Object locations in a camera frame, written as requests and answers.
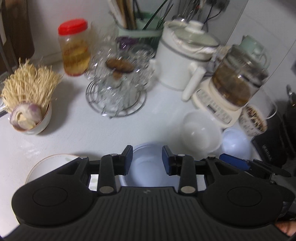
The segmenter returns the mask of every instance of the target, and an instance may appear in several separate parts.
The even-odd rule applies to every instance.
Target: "pot handle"
[[[182,100],[188,101],[190,97],[192,96],[195,89],[198,87],[198,84],[204,77],[206,70],[204,67],[198,66],[196,63],[191,63],[189,68],[193,68],[195,66],[195,71],[193,72],[193,75],[191,79],[189,80],[188,85],[186,86],[185,90],[182,94]]]

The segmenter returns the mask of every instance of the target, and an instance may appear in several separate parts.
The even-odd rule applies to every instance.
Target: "brown liquid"
[[[68,75],[82,75],[87,70],[91,55],[85,41],[68,43],[63,48],[62,55],[64,69]]]
[[[227,67],[220,64],[213,76],[213,84],[218,92],[233,105],[242,107],[251,98],[248,84],[237,74]]]

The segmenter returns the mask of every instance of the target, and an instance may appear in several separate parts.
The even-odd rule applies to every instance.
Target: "jar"
[[[59,26],[58,32],[66,74],[82,75],[87,70],[91,57],[87,41],[87,21],[73,19],[64,22]]]

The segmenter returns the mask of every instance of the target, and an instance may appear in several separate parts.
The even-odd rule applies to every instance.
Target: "green utensil container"
[[[149,19],[153,16],[153,13],[147,13],[143,12],[144,20],[140,20],[139,14],[135,14],[136,16],[136,23],[137,23],[137,30],[129,30],[125,29],[122,26],[120,26],[118,23],[118,36],[127,36],[133,39],[139,39],[139,43],[145,43],[150,45],[154,50],[157,49],[159,40],[161,38],[161,35],[163,33],[163,26],[156,30],[158,21],[160,21],[159,17],[155,17],[152,22],[149,24],[148,28],[146,30],[142,30],[146,23],[149,21]]]

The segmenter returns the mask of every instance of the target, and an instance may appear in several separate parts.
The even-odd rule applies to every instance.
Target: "bowl with enoki mushrooms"
[[[34,135],[47,127],[52,115],[52,94],[61,78],[51,68],[36,68],[26,60],[4,81],[1,96],[15,130]]]

